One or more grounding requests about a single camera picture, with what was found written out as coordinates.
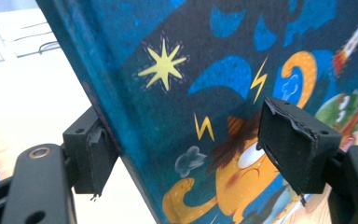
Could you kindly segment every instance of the yellow lightning bolt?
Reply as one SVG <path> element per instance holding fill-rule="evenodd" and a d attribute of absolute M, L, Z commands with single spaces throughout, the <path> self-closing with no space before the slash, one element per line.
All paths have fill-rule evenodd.
<path fill-rule="evenodd" d="M 261 70 L 263 70 L 264 64 L 266 64 L 267 58 L 264 60 L 263 64 L 261 64 L 260 69 L 258 70 L 257 74 L 255 75 L 255 80 L 252 82 L 251 89 L 253 89 L 257 85 L 260 85 L 260 87 L 258 88 L 258 91 L 257 91 L 257 95 L 255 96 L 254 103 L 257 100 L 258 95 L 260 94 L 261 90 L 263 89 L 264 83 L 266 82 L 266 79 L 268 76 L 268 74 L 264 74 L 262 77 L 258 77 L 258 76 L 260 76 Z"/>
<path fill-rule="evenodd" d="M 212 124 L 208 116 L 202 122 L 201 128 L 199 127 L 199 122 L 197 121 L 196 113 L 194 113 L 194 121 L 196 122 L 197 137 L 199 138 L 199 140 L 202 138 L 203 134 L 205 133 L 205 129 L 208 128 L 209 135 L 211 136 L 212 141 L 214 141 Z"/>

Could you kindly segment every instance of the black bracket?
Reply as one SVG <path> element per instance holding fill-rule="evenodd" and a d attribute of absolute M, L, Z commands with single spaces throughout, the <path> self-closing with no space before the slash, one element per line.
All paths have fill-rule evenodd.
<path fill-rule="evenodd" d="M 102 194 L 118 157 L 93 108 L 63 134 L 20 154 L 14 175 L 0 182 L 0 223 L 76 223 L 76 193 Z"/>
<path fill-rule="evenodd" d="M 322 193 L 327 183 L 333 223 L 358 223 L 358 146 L 343 152 L 337 131 L 274 98 L 263 104 L 258 139 L 298 195 Z"/>

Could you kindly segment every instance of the book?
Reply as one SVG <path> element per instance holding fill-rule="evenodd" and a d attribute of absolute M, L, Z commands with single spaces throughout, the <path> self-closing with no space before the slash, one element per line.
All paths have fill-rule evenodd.
<path fill-rule="evenodd" d="M 298 201 L 255 148 L 266 96 L 356 134 L 358 2 L 38 4 L 158 223 L 269 223 Z"/>

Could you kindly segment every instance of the book cover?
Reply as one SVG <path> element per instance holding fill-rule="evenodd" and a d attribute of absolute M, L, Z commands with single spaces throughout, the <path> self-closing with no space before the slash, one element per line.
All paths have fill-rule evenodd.
<path fill-rule="evenodd" d="M 157 222 L 269 223 L 297 202 L 255 149 L 266 96 L 355 136 L 358 2 L 38 3 Z"/>

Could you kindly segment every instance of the metal screw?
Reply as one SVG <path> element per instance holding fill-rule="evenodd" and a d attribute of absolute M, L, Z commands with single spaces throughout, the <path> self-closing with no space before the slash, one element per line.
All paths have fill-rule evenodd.
<path fill-rule="evenodd" d="M 28 156 L 31 159 L 39 159 L 47 156 L 48 154 L 50 154 L 50 152 L 51 152 L 50 147 L 39 147 L 37 149 L 32 150 L 30 154 L 28 154 Z"/>

